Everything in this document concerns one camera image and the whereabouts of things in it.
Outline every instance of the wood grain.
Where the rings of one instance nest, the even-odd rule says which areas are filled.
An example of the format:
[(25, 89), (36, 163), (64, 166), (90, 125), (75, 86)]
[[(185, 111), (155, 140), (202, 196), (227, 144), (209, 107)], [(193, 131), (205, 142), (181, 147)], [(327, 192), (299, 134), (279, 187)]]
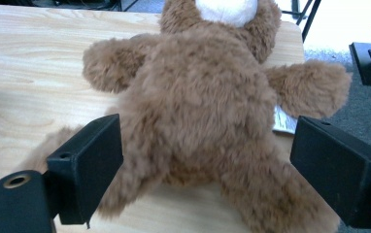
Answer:
[[(116, 103), (82, 78), (83, 51), (95, 41), (158, 33), (159, 15), (0, 6), (0, 179), (64, 125), (86, 124)], [(303, 62), (301, 32), (284, 22), (266, 66)], [(58, 232), (85, 232), (62, 226)], [(211, 184), (163, 185), (120, 217), (95, 216), (95, 232), (248, 232)]]

